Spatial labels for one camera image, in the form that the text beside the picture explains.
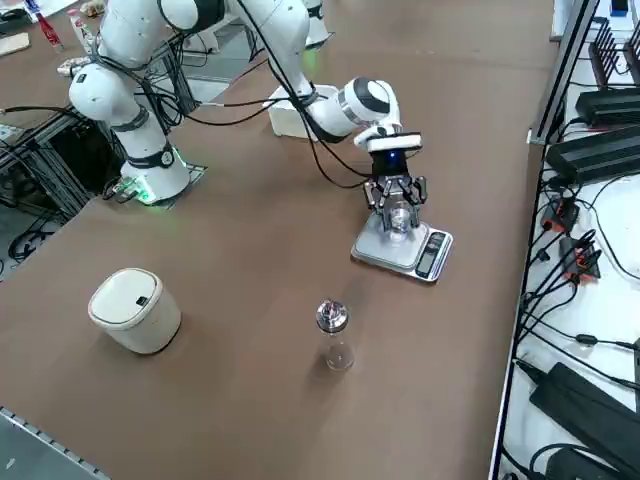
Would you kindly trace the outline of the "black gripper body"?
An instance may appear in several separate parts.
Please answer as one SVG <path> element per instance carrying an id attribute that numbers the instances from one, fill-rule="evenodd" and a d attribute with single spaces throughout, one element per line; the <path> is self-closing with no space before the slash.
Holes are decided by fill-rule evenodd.
<path id="1" fill-rule="evenodd" d="M 408 193 L 411 177 L 407 167 L 407 153 L 402 149 L 380 150 L 371 153 L 372 188 L 382 193 L 388 181 L 391 192 Z"/>

